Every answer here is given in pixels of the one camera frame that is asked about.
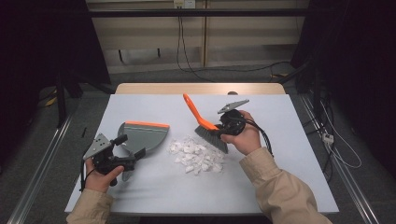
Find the brush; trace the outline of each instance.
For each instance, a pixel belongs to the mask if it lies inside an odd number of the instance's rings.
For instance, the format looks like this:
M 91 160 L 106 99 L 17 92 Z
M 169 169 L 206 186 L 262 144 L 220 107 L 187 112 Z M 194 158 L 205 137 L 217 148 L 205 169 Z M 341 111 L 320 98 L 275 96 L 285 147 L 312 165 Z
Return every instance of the brush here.
M 204 138 L 206 142 L 210 143 L 212 146 L 220 149 L 224 153 L 228 153 L 227 144 L 219 138 L 218 131 L 219 128 L 212 124 L 211 122 L 203 119 L 199 114 L 197 108 L 195 107 L 194 103 L 190 99 L 190 96 L 186 93 L 183 93 L 184 101 L 186 101 L 187 106 L 189 107 L 192 114 L 198 121 L 198 127 L 195 129 L 195 132 Z

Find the brush bristles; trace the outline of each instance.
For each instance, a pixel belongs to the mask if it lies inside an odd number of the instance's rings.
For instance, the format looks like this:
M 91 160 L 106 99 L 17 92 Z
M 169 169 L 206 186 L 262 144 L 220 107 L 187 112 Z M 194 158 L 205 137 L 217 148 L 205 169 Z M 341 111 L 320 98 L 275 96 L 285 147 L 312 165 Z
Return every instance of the brush bristles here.
M 224 153 L 228 153 L 227 144 L 221 139 L 219 139 L 215 134 L 212 134 L 210 131 L 202 127 L 201 125 L 195 129 L 195 132 L 204 138 L 206 142 L 210 143 L 212 146 L 220 149 Z

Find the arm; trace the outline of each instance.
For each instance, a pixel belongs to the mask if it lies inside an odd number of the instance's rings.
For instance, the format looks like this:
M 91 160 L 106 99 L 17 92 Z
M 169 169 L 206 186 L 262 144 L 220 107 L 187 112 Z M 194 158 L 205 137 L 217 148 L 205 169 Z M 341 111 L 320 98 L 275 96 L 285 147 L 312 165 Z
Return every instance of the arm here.
M 86 162 L 87 171 L 94 169 L 92 159 Z M 119 166 L 107 175 L 96 171 L 87 176 L 85 189 L 82 191 L 72 213 L 67 216 L 67 223 L 106 223 L 110 214 L 113 198 L 107 195 L 111 180 L 122 173 L 123 166 Z
M 245 119 L 253 117 L 240 111 Z M 237 136 L 223 134 L 246 157 L 240 164 L 256 189 L 260 209 L 274 223 L 331 223 L 320 214 L 312 190 L 299 178 L 280 170 L 260 142 L 259 131 L 251 125 Z

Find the beige sleeve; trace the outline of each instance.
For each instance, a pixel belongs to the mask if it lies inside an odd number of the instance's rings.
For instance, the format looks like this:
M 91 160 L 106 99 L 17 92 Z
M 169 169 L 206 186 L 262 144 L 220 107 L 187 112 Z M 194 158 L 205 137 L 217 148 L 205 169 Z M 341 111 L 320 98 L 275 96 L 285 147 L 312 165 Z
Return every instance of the beige sleeve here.
M 275 224 L 331 223 L 318 212 L 311 188 L 280 170 L 265 147 L 248 154 L 240 164 L 256 189 L 260 209 Z
M 84 189 L 66 221 L 71 224 L 106 223 L 112 203 L 111 196 L 95 190 Z

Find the white tabletop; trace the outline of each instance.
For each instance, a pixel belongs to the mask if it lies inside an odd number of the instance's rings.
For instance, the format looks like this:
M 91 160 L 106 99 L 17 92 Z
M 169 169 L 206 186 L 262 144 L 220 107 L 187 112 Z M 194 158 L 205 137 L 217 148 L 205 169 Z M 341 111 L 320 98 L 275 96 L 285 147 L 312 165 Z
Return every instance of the white tabletop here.
M 338 212 L 328 184 L 321 172 L 312 147 L 304 133 L 288 95 L 190 95 L 201 115 L 219 123 L 217 111 L 228 103 L 249 99 L 238 107 L 250 112 L 268 134 L 278 166 L 301 178 L 314 192 L 321 213 Z M 167 152 L 172 140 L 182 141 L 194 132 L 197 122 L 181 94 L 112 95 L 98 128 L 108 139 L 117 137 L 126 120 L 167 123 L 170 130 L 165 140 L 147 157 L 137 162 L 133 176 L 110 188 L 115 198 L 113 213 L 130 216 L 176 215 L 250 215 L 260 214 L 254 188 L 239 165 L 243 155 L 229 145 L 221 173 L 185 174 L 185 167 L 175 163 Z M 125 156 L 115 147 L 114 153 Z M 71 212 L 79 195 L 79 182 L 65 212 Z

